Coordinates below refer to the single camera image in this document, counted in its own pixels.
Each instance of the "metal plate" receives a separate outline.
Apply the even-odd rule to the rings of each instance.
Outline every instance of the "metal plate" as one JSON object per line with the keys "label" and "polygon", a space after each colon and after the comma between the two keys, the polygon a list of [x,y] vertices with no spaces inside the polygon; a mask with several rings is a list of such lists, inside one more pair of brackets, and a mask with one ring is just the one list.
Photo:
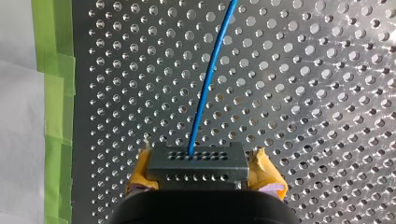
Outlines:
{"label": "metal plate", "polygon": [[[74,1],[74,223],[106,222],[144,138],[187,145],[227,5]],[[303,223],[394,223],[395,14],[390,0],[240,0],[199,144],[266,147]]]}

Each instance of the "blue cable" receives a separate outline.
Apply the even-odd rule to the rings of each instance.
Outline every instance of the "blue cable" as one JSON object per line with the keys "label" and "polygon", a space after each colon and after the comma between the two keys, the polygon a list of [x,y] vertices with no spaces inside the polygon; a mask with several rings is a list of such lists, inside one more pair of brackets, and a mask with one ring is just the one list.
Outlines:
{"label": "blue cable", "polygon": [[224,21],[222,22],[218,38],[216,39],[215,47],[213,48],[212,56],[209,61],[209,66],[206,70],[206,76],[204,80],[204,86],[201,90],[201,98],[198,103],[197,113],[195,114],[194,123],[192,124],[191,137],[188,147],[188,153],[190,156],[194,154],[194,144],[198,135],[198,127],[201,122],[202,115],[204,114],[205,103],[207,98],[207,93],[209,91],[209,85],[212,81],[213,73],[215,70],[216,63],[218,61],[219,53],[222,46],[222,41],[224,39],[225,34],[227,33],[227,29],[230,26],[231,18],[233,17],[233,12],[235,11],[238,0],[231,0],[230,5],[228,6],[227,12],[224,17]]}

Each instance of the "hole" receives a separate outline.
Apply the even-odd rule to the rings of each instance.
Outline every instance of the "hole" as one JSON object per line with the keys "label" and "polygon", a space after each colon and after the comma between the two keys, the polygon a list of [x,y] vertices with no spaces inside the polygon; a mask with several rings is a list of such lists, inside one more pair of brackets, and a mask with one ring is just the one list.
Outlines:
{"label": "hole", "polygon": [[177,15],[177,10],[174,7],[168,9],[168,16],[174,18]]}
{"label": "hole", "polygon": [[245,38],[242,44],[245,48],[249,48],[253,44],[253,41],[250,38]]}
{"label": "hole", "polygon": [[213,35],[212,35],[212,34],[206,34],[206,35],[204,36],[204,41],[205,41],[206,43],[212,43],[212,41],[213,41]]}
{"label": "hole", "polygon": [[258,82],[256,83],[256,89],[257,89],[257,90],[262,90],[262,89],[264,89],[264,87],[265,87],[265,84],[264,84],[263,81],[258,81]]}
{"label": "hole", "polygon": [[210,55],[208,53],[205,53],[202,55],[202,62],[203,63],[208,63],[210,61]]}
{"label": "hole", "polygon": [[254,26],[256,24],[256,18],[249,16],[247,17],[247,26]]}
{"label": "hole", "polygon": [[245,81],[243,78],[238,78],[238,79],[236,80],[236,85],[237,85],[238,87],[244,87],[244,86],[246,85],[246,81]]}
{"label": "hole", "polygon": [[251,103],[254,108],[260,108],[262,106],[262,102],[260,100],[254,100],[253,103]]}
{"label": "hole", "polygon": [[216,19],[216,15],[213,12],[208,12],[206,14],[206,20],[207,21],[214,21]]}
{"label": "hole", "polygon": [[166,31],[166,36],[168,36],[169,38],[173,38],[173,37],[175,37],[175,35],[176,35],[176,32],[174,29],[168,29]]}
{"label": "hole", "polygon": [[186,50],[186,51],[183,53],[183,59],[184,59],[184,60],[191,60],[191,58],[192,58],[192,53],[191,53],[191,51]]}
{"label": "hole", "polygon": [[194,39],[194,33],[192,31],[188,31],[188,32],[186,32],[184,37],[186,38],[186,40],[193,40]]}
{"label": "hole", "polygon": [[231,121],[232,121],[232,122],[237,122],[239,119],[240,119],[240,118],[239,118],[239,115],[232,115],[232,116],[231,116]]}
{"label": "hole", "polygon": [[314,34],[316,34],[317,32],[320,31],[320,26],[317,23],[314,23],[314,24],[311,25],[310,31],[314,35]]}
{"label": "hole", "polygon": [[219,84],[224,84],[227,82],[227,77],[226,76],[219,76],[218,78],[218,83]]}
{"label": "hole", "polygon": [[277,25],[277,22],[275,19],[269,19],[267,22],[267,27],[270,29],[274,29]]}
{"label": "hole", "polygon": [[239,62],[239,66],[241,66],[241,67],[248,67],[248,59],[242,59],[240,62]]}
{"label": "hole", "polygon": [[189,10],[187,12],[187,18],[189,20],[194,20],[196,18],[196,16],[197,16],[197,13],[194,10]]}
{"label": "hole", "polygon": [[213,113],[213,118],[214,119],[220,119],[221,118],[221,113],[219,111],[216,111],[215,113]]}
{"label": "hole", "polygon": [[233,103],[234,103],[235,105],[240,105],[240,104],[242,104],[242,101],[243,101],[243,98],[242,98],[241,96],[237,96],[237,97],[233,98]]}
{"label": "hole", "polygon": [[289,22],[289,30],[290,31],[296,31],[298,29],[298,23],[297,21],[291,21]]}
{"label": "hole", "polygon": [[265,40],[264,43],[262,44],[262,47],[264,49],[271,49],[273,47],[273,42],[270,40]]}
{"label": "hole", "polygon": [[138,13],[140,11],[140,6],[138,4],[133,4],[131,10],[133,13]]}
{"label": "hole", "polygon": [[261,62],[259,65],[260,70],[262,70],[262,71],[267,70],[268,66],[269,66],[268,62]]}
{"label": "hole", "polygon": [[230,58],[227,56],[222,56],[220,62],[221,64],[228,64],[230,62]]}

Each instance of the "green tape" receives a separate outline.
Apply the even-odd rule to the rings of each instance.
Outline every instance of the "green tape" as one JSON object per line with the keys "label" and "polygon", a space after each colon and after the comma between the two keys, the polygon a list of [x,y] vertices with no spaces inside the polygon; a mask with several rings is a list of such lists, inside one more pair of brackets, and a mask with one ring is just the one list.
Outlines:
{"label": "green tape", "polygon": [[32,1],[37,70],[45,74],[45,223],[71,220],[75,66],[72,0]]}

